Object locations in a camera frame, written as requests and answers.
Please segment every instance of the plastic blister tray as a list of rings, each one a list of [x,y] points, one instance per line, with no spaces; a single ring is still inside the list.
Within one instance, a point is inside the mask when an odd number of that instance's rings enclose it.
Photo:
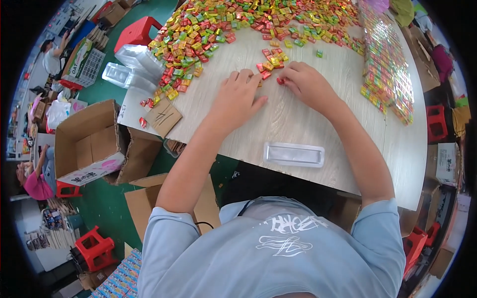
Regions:
[[[325,159],[323,147],[266,142],[263,161],[266,163],[321,168]]]

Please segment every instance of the pink shirt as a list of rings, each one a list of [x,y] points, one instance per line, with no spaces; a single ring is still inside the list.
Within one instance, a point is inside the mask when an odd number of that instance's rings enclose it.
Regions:
[[[23,187],[32,198],[38,201],[43,201],[54,197],[53,190],[48,183],[46,183],[43,174],[37,178],[35,172],[33,172],[30,176],[28,176]]]

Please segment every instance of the white table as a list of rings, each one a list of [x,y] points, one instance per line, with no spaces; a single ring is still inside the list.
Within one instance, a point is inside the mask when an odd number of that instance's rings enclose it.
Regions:
[[[282,42],[280,48],[290,61],[308,63],[330,82],[383,154],[393,177],[398,206],[416,210],[424,181],[427,152],[424,96],[409,47],[397,25],[395,30],[404,47],[415,95],[414,123],[408,127],[401,124],[391,111],[388,115],[380,113],[360,94],[364,58],[353,50],[323,41],[315,44],[309,42],[303,48],[293,46],[292,49],[287,49]],[[356,37],[363,34],[362,29],[356,26],[350,28],[349,33]],[[180,93],[173,101],[183,118],[167,138],[188,143],[209,111],[221,80],[227,78],[232,71],[243,68],[257,73],[255,64],[266,61],[261,50],[271,47],[268,41],[261,39],[261,33],[241,29],[236,32],[236,37],[237,41],[232,44],[219,44],[220,48],[214,52],[210,62],[203,65],[201,77],[194,78],[187,93]],[[317,50],[323,51],[323,58],[315,56]],[[295,99],[286,87],[277,84],[279,72],[280,70],[274,70],[257,92],[257,95],[269,96],[267,105],[225,139],[219,154],[358,195],[358,188],[337,133],[325,117]],[[126,117],[120,116],[119,123],[128,122],[134,128],[139,126],[139,117],[145,115],[145,110],[139,106],[143,97],[132,91],[126,93],[124,103],[128,109],[137,113],[128,112]],[[324,166],[304,168],[266,164],[263,162],[263,144],[267,141],[324,147]]]

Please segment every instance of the product packaging box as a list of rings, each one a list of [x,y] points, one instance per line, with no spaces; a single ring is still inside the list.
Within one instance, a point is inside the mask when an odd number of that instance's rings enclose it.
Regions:
[[[460,151],[456,143],[439,143],[427,147],[426,177],[457,187],[460,172]]]

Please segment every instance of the cardboard box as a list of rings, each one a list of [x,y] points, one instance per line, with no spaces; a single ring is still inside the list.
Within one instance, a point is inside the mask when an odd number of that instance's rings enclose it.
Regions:
[[[99,15],[99,21],[106,26],[114,26],[126,14],[124,8],[119,3],[113,3]]]
[[[427,92],[440,86],[439,72],[434,65],[434,61],[430,58],[431,46],[423,33],[416,26],[412,28],[404,27],[401,28],[401,31],[414,58],[422,91]]]
[[[50,102],[55,101],[58,98],[58,92],[50,90],[48,92],[48,98],[50,99]]]
[[[450,261],[452,260],[453,256],[453,252],[441,248],[429,269],[429,274],[434,275],[438,279],[441,279],[442,276],[444,276],[447,267],[449,267]]]
[[[112,185],[146,177],[162,148],[162,141],[153,134],[123,125],[119,125],[119,132],[127,144],[126,159],[120,171],[104,176]]]
[[[130,184],[144,188],[124,194],[129,212],[131,213],[134,226],[136,227],[141,242],[144,240],[149,216],[156,205],[157,195],[159,194],[159,190],[166,180],[166,177],[167,174],[160,174],[132,181]],[[212,179],[209,175],[204,184],[197,205],[194,208],[193,219],[195,222],[208,222],[216,228],[220,226],[218,213],[219,208],[215,198],[215,191],[212,185]],[[198,228],[201,234],[211,230],[211,228],[205,224],[200,225]]]
[[[457,143],[439,143],[427,147],[426,177],[457,187],[460,174],[460,151]]]
[[[86,271],[79,274],[78,279],[80,280],[83,289],[94,291],[116,270],[117,266],[117,264],[111,264],[95,272]]]
[[[81,186],[118,171],[126,146],[114,100],[95,103],[61,122],[55,135],[56,180]]]
[[[39,101],[36,105],[35,111],[33,111],[33,123],[41,123],[45,116],[46,104]]]
[[[419,205],[417,206],[416,211],[411,211],[404,208],[398,208],[399,210],[399,225],[401,227],[401,237],[407,237],[411,234],[414,229],[414,226],[419,222],[423,222],[423,226],[420,226],[421,229],[426,229],[429,221],[430,226],[436,218],[437,204],[439,203],[440,197],[440,184],[433,179],[425,179],[424,185],[421,192],[421,197],[419,199]]]
[[[131,4],[129,4],[126,0],[116,0],[114,3],[118,3],[124,10],[126,10],[131,7],[132,3],[134,3],[134,0]]]

